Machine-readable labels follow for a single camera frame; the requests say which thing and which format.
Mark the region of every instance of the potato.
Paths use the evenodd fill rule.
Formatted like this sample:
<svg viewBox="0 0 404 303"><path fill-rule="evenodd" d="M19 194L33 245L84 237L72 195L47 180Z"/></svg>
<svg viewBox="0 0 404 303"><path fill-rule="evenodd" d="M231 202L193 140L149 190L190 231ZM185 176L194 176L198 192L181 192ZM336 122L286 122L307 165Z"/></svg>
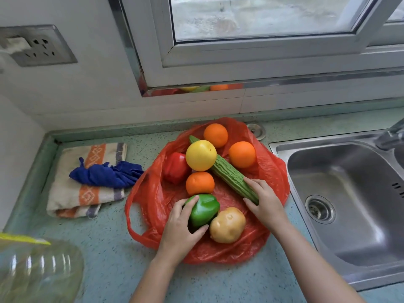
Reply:
<svg viewBox="0 0 404 303"><path fill-rule="evenodd" d="M246 226L246 218L239 209L228 207L210 223L210 238L221 244L237 241Z"/></svg>

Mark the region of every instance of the green speckled countertop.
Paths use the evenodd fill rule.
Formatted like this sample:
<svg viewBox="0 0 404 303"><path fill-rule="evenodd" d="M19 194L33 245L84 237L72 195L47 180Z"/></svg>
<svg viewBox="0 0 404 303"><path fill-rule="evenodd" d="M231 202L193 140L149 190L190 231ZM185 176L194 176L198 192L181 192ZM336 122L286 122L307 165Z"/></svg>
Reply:
<svg viewBox="0 0 404 303"><path fill-rule="evenodd" d="M401 107L263 122L267 136L262 142L268 147L269 142L378 130L391 126L403 115L404 108ZM164 145L174 140L178 134L179 131L74 141L58 147L47 183L35 212L29 218L29 229L30 235L65 239L80 247L86 267L84 293L78 298L78 302L128 302L155 251L143 247L129 236L124 202L103 205L95 219L57 219L46 214L47 194L62 149L103 142L126 142L126 160L148 168ZM311 241L291 197L285 209L291 222ZM131 219L134 230L142 232L144 226L136 205L132 208ZM366 290L361 295L368 303L402 303L404 284ZM305 302L305 299L282 248L271 236L255 257L240 265L181 264L170 283L166 302L297 303Z"/></svg>

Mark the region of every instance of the forearm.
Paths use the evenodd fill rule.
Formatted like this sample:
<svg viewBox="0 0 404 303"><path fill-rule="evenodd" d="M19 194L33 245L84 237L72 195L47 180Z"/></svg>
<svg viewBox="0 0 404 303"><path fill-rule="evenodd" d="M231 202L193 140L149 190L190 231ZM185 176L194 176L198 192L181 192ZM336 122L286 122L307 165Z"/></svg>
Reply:
<svg viewBox="0 0 404 303"><path fill-rule="evenodd" d="M289 222L274 232L309 303L365 301Z"/></svg>
<svg viewBox="0 0 404 303"><path fill-rule="evenodd" d="M173 266L163 260L158 258L152 260L129 303L164 302L174 270Z"/></svg>

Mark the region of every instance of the plastic bottle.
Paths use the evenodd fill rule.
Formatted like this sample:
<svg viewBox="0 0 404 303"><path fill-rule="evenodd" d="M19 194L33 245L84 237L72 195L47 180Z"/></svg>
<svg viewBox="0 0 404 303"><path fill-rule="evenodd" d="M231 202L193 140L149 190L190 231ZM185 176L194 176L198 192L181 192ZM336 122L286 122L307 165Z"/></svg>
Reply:
<svg viewBox="0 0 404 303"><path fill-rule="evenodd" d="M82 282L80 250L65 241L0 233L0 302L73 302Z"/></svg>

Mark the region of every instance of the sink basin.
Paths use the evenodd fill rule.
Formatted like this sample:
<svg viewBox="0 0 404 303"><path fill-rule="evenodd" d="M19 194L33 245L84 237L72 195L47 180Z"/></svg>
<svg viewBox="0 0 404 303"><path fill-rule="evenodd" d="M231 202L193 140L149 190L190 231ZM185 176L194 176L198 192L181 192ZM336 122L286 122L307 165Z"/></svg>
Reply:
<svg viewBox="0 0 404 303"><path fill-rule="evenodd" d="M270 144L317 250L356 290L404 281L404 147L376 148L380 133Z"/></svg>

